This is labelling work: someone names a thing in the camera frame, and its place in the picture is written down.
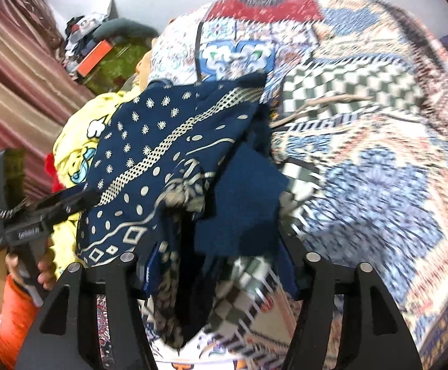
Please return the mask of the orange left sleeve forearm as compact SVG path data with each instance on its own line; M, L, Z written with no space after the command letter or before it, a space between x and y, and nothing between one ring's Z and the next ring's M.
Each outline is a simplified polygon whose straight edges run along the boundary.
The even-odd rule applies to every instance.
M39 309L11 275L5 281L0 313L0 359L14 369L18 353Z

